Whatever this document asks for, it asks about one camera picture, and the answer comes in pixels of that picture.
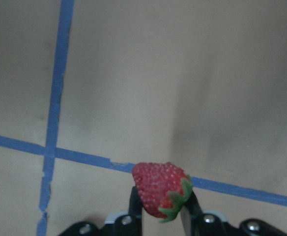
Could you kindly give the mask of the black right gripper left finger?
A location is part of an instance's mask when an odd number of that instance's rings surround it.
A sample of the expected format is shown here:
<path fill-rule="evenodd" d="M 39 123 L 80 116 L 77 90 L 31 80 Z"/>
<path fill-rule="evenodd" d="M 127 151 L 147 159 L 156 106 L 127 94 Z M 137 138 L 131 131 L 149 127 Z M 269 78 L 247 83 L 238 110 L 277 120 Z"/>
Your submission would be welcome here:
<path fill-rule="evenodd" d="M 140 197 L 135 187 L 132 188 L 128 210 L 110 213 L 102 228 L 94 223 L 80 221 L 65 229 L 61 236 L 141 236 L 142 208 Z"/>

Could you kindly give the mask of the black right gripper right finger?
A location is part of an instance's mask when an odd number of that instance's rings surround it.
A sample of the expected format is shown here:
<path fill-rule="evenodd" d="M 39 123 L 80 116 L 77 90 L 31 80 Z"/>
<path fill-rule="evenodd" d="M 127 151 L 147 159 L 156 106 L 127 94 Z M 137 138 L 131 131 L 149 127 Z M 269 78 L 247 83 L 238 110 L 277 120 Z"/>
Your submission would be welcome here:
<path fill-rule="evenodd" d="M 256 218 L 230 224 L 219 211 L 202 210 L 192 190 L 184 195 L 185 203 L 180 211 L 182 226 L 186 236 L 286 236 L 277 227 Z"/>

